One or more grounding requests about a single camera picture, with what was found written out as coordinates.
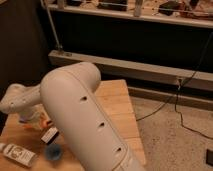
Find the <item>wooden table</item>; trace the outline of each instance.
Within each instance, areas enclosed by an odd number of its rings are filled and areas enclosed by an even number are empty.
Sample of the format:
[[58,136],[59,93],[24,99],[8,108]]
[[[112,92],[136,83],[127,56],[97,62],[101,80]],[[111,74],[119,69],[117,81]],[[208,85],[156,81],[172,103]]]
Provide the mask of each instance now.
[[[145,164],[145,156],[139,135],[134,111],[129,98],[128,89],[124,80],[102,81],[96,91],[96,97],[117,127],[121,136],[126,140],[135,152],[142,164]],[[84,171],[79,161],[68,149],[63,137],[59,136],[56,143],[63,149],[61,160],[49,162],[44,158],[44,143],[40,140],[44,134],[42,131],[25,130],[18,123],[18,115],[9,115],[5,128],[0,137],[0,142],[14,143],[32,150],[38,154],[38,159],[31,169],[15,164],[3,155],[0,155],[1,171]]]

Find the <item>gray floor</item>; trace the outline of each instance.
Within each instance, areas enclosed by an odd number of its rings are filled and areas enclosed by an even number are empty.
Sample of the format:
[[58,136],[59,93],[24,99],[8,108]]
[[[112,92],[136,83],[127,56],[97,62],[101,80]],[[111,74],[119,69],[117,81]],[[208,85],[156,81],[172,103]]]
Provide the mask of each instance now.
[[[162,102],[131,97],[136,117],[158,108]],[[213,137],[213,111],[178,106],[184,124]],[[167,104],[155,115],[138,122],[147,159],[147,171],[213,171],[205,164],[206,149],[213,141],[180,126],[174,104]]]

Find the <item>label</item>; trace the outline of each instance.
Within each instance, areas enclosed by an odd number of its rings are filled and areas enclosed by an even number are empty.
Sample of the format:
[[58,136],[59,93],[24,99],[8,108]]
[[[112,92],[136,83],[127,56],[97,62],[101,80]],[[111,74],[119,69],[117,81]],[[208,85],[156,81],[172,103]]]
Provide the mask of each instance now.
[[28,167],[31,166],[32,160],[36,156],[35,153],[14,144],[7,145],[3,153],[6,157],[13,159]]
[[51,143],[57,136],[59,132],[56,127],[50,128],[41,138],[46,144]]

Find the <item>power cable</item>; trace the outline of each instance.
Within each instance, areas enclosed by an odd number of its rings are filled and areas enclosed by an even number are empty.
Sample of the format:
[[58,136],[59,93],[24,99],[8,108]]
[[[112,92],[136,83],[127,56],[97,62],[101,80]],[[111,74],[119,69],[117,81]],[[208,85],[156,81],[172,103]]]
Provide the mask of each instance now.
[[178,86],[178,89],[177,89],[176,93],[170,95],[170,96],[167,98],[167,100],[166,100],[159,108],[157,108],[157,110],[155,110],[154,112],[152,112],[152,113],[150,113],[150,114],[148,114],[148,115],[146,115],[146,116],[144,116],[144,117],[141,117],[141,118],[139,118],[139,119],[136,119],[136,121],[143,120],[143,119],[145,119],[145,118],[148,118],[148,117],[150,117],[150,116],[156,114],[156,113],[159,112],[161,109],[163,109],[163,108],[166,106],[166,104],[169,103],[170,100],[171,100],[174,96],[176,96],[174,108],[175,108],[175,112],[178,113],[178,114],[180,114],[181,126],[182,126],[183,128],[185,128],[185,129],[191,131],[191,132],[194,132],[194,133],[196,133],[196,134],[202,136],[202,137],[205,137],[205,138],[207,138],[207,139],[213,140],[213,137],[210,137],[210,136],[208,136],[208,135],[206,135],[206,134],[203,134],[203,133],[200,132],[200,131],[197,131],[197,130],[194,130],[194,129],[192,129],[192,128],[189,128],[189,127],[185,126],[185,125],[184,125],[183,114],[182,114],[182,112],[180,112],[180,111],[177,110],[177,105],[178,105],[179,94],[180,94],[181,88],[184,87],[187,83],[189,83],[189,82],[192,80],[192,78],[194,78],[194,76],[196,75],[196,73],[198,72],[198,69],[200,68],[200,66],[201,66],[201,64],[202,64],[202,62],[203,62],[203,60],[204,60],[204,58],[205,58],[205,56],[206,56],[206,52],[207,52],[209,43],[210,43],[210,41],[212,40],[212,37],[213,37],[213,32],[211,32],[210,35],[208,36],[208,39],[207,39],[207,41],[206,41],[206,43],[205,43],[205,46],[204,46],[204,48],[203,48],[203,50],[202,50],[202,53],[201,53],[201,57],[200,57],[200,59],[199,59],[199,61],[198,61],[198,65],[196,66],[196,68],[195,68],[193,74],[192,74],[189,78],[186,78],[185,80],[179,82],[179,86]]

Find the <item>small object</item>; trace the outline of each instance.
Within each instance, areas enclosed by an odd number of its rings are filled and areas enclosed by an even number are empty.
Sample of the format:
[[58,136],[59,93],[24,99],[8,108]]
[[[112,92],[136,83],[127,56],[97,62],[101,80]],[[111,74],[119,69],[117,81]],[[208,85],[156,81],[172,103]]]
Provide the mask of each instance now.
[[67,5],[70,6],[80,6],[83,0],[67,0]]
[[165,15],[172,15],[174,10],[178,10],[180,8],[180,3],[176,1],[168,1],[159,6],[158,12]]
[[185,2],[180,3],[180,16],[183,18],[188,18],[188,15],[190,13],[190,7]]
[[58,129],[56,127],[52,127],[42,136],[41,140],[49,145],[56,139],[56,137],[58,137],[58,135]]
[[213,166],[213,151],[206,150],[206,164]]
[[42,105],[26,108],[18,114],[20,116],[19,122],[22,123],[26,129],[42,131],[52,123]]
[[47,160],[56,161],[61,158],[62,149],[60,145],[52,143],[44,149],[44,155]]
[[0,151],[3,152],[4,156],[27,167],[31,167],[37,157],[34,152],[15,144],[0,143]]

